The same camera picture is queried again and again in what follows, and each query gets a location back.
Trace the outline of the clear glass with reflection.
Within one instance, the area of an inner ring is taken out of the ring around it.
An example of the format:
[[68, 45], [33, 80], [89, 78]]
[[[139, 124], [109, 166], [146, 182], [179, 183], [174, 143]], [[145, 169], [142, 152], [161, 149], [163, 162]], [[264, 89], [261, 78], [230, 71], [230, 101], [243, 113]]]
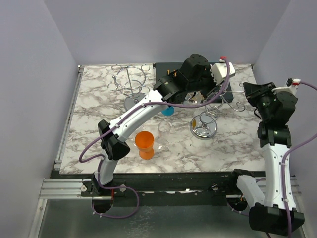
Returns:
[[201, 104], [202, 101], [204, 100], [204, 97], [200, 92], [193, 92], [193, 93], [188, 93], [185, 101], [188, 102], [189, 104]]

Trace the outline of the scroll arm chrome glass rack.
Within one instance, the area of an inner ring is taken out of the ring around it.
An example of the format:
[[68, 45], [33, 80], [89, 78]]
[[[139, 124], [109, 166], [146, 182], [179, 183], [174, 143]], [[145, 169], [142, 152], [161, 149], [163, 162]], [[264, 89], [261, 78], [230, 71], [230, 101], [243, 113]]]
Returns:
[[[236, 102], [235, 106], [231, 105], [223, 97], [223, 92], [219, 96], [221, 102], [218, 106], [212, 106], [211, 104], [208, 104], [205, 106], [204, 111], [202, 111], [200, 114], [192, 118], [192, 120], [195, 119], [197, 121], [197, 125], [195, 128], [193, 128], [191, 120], [189, 124], [189, 130], [195, 138], [200, 140], [209, 140], [216, 135], [218, 130], [217, 119], [220, 115], [223, 115], [223, 113], [220, 111], [220, 108], [223, 105], [227, 104], [230, 107], [230, 109], [232, 109], [235, 112], [243, 112], [246, 109], [245, 105], [241, 102]], [[229, 92], [232, 92], [233, 94], [244, 93], [244, 91], [241, 90], [231, 90]]]

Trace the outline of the yellow plastic goblet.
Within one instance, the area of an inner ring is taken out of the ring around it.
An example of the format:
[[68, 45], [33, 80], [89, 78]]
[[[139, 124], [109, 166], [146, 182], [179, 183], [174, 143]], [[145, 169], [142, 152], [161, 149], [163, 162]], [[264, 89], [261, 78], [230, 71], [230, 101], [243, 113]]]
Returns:
[[192, 120], [192, 127], [195, 128], [197, 125], [197, 121], [195, 119]]

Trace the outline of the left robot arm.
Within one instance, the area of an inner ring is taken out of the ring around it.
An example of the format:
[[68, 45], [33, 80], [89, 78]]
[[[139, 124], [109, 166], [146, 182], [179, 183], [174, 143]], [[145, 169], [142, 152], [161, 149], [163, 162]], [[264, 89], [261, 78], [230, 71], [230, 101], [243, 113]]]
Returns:
[[192, 54], [179, 69], [157, 80], [148, 94], [123, 115], [110, 122], [100, 121], [99, 139], [104, 158], [95, 172], [93, 191], [99, 196], [109, 192], [118, 160], [130, 152], [126, 140], [142, 124], [169, 106], [186, 108], [184, 100], [188, 93], [210, 94], [218, 86], [225, 89], [233, 75], [235, 69], [226, 57], [210, 65], [204, 56]]

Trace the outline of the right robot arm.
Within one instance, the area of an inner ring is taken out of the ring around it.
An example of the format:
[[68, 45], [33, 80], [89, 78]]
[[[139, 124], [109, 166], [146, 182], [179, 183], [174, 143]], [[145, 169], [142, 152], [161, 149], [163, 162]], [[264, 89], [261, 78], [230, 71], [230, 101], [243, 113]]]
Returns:
[[265, 161], [265, 192], [248, 171], [237, 171], [237, 177], [228, 181], [228, 189], [244, 195], [250, 208], [249, 225], [255, 231], [289, 237], [305, 221], [304, 214], [297, 210], [291, 188], [292, 141], [287, 126], [296, 108], [295, 94], [300, 82], [290, 78], [284, 87], [274, 83], [243, 84], [248, 103], [261, 117], [257, 135]]

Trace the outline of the blue plastic goblet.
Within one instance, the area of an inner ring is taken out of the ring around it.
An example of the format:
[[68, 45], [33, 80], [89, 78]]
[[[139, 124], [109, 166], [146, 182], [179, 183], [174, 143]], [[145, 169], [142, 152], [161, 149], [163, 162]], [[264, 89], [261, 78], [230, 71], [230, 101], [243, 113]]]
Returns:
[[168, 107], [166, 108], [165, 110], [163, 110], [161, 113], [166, 116], [166, 117], [169, 117], [169, 116], [172, 116], [175, 112], [175, 109], [174, 107]]

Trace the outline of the dark grey tool tray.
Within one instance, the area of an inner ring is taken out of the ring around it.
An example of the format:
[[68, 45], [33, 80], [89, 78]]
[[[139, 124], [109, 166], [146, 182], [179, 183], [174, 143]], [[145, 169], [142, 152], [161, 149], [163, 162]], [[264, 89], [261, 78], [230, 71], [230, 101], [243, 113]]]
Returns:
[[[179, 69], [182, 66], [182, 62], [157, 62], [153, 64], [153, 68], [156, 71], [156, 82], [163, 76], [169, 75], [171, 72]], [[233, 93], [231, 91], [231, 85], [228, 84], [227, 87], [228, 92], [223, 92], [223, 97], [229, 103], [231, 103], [234, 99]]]

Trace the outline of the clear stemmed glass centre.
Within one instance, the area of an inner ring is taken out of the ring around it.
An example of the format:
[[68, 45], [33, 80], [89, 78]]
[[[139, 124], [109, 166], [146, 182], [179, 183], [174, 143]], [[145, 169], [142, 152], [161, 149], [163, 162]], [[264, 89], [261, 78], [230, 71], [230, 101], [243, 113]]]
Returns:
[[169, 149], [168, 137], [170, 135], [171, 126], [168, 122], [161, 122], [158, 125], [158, 149], [161, 151], [167, 151]]

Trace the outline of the orange plastic goblet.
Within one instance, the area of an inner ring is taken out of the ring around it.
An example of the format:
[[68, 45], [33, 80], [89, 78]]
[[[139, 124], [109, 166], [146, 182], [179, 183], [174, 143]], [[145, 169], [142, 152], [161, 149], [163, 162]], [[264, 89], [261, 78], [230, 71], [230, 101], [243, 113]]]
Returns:
[[149, 131], [141, 131], [135, 136], [135, 144], [139, 150], [139, 156], [149, 160], [154, 155], [154, 136]]

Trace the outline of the yellow handled pliers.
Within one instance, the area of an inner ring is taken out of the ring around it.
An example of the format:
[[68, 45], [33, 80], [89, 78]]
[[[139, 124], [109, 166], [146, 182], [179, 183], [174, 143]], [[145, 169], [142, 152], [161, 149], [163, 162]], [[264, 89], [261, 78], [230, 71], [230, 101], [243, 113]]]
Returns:
[[178, 70], [174, 70], [174, 71], [168, 70], [167, 73], [168, 73], [167, 74], [168, 76], [176, 77], [177, 73], [178, 73]]

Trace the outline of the black front mounting rail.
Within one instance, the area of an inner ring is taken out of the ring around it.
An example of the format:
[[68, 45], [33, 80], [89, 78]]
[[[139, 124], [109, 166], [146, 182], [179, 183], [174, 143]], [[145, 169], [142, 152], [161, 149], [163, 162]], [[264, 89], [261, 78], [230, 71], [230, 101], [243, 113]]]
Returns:
[[105, 188], [95, 178], [82, 180], [83, 197], [110, 199], [115, 206], [225, 206], [242, 192], [236, 181], [242, 170], [194, 173], [114, 174]]

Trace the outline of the aluminium extrusion frame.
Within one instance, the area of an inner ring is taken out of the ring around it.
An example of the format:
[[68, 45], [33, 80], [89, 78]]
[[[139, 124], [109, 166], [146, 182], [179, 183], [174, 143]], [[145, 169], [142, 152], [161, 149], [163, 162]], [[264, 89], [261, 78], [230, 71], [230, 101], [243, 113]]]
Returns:
[[[59, 170], [61, 168], [62, 157], [66, 146], [66, 141], [69, 133], [69, 128], [71, 124], [71, 119], [74, 111], [75, 101], [78, 95], [80, 82], [82, 79], [84, 66], [78, 66], [78, 75], [76, 79], [75, 89], [71, 99], [71, 104], [66, 117], [65, 127], [63, 129], [62, 138], [57, 151], [57, 156], [55, 158], [53, 169], [51, 171], [51, 176], [59, 176]], [[80, 180], [74, 178], [49, 178], [43, 179], [42, 186], [40, 189], [40, 195], [37, 203], [36, 212], [33, 218], [31, 229], [28, 237], [38, 238], [40, 236], [42, 222], [44, 220], [44, 215], [46, 208], [48, 207], [48, 202], [50, 200], [69, 200], [69, 199], [80, 199]]]

